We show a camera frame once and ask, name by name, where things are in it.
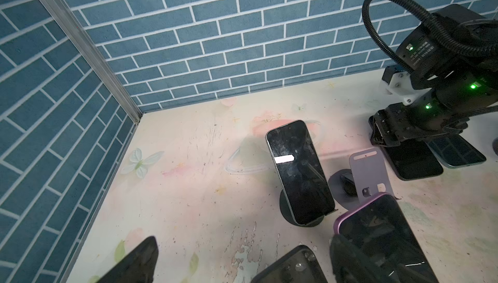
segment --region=white table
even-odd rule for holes
[[[154,282],[249,283],[301,243],[315,250],[327,280],[334,282],[329,240],[345,209],[336,203],[339,210],[314,228],[286,222],[264,135],[303,119],[325,175],[349,168],[348,155],[371,147],[367,118],[398,102],[378,92],[382,73],[145,114],[119,172],[136,148],[143,158],[164,155],[144,179],[135,171],[116,175],[68,281],[101,277],[115,258],[154,235],[159,244]],[[498,157],[490,145],[497,126],[498,115],[487,114],[472,118],[463,133],[488,158],[482,165],[404,182],[386,164],[395,196],[440,282],[498,278]]]

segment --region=pink smartphone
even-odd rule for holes
[[[344,236],[395,281],[438,282],[396,199],[378,193],[337,218],[334,233]]]

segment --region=phone screen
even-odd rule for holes
[[[414,278],[416,282],[438,282],[395,198],[389,194],[346,217],[339,225],[339,234],[394,282],[411,282]]]
[[[335,208],[306,124],[297,120],[270,130],[266,140],[294,220],[305,225]]]
[[[397,147],[383,147],[396,175],[402,180],[439,176],[443,167],[427,144],[414,139],[405,140]]]

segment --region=purple phone frame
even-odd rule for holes
[[[358,206],[358,208],[356,209],[353,209],[351,211],[348,211],[348,212],[345,212],[344,214],[342,214],[341,216],[337,217],[337,219],[335,220],[334,222],[334,233],[335,234],[339,234],[339,228],[341,227],[341,224],[349,217],[351,217],[352,215],[356,214],[358,211],[360,211],[361,209],[364,209],[365,207],[367,207],[368,205],[370,205],[370,203],[372,203],[373,201],[375,201],[376,199],[380,198],[381,196],[383,195],[389,195],[390,197],[394,198],[392,195],[390,195],[389,193],[385,193],[385,192],[380,192],[380,193],[377,193],[376,195],[374,195],[371,199],[369,199],[367,201],[367,203],[365,204],[362,204],[360,206]]]

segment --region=brick wall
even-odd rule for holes
[[[56,282],[132,121],[39,0],[0,0],[0,282]]]
[[[391,63],[361,21],[363,0],[66,0],[145,111],[335,77]],[[486,17],[498,0],[459,3]],[[419,22],[387,1],[371,18],[396,48]]]

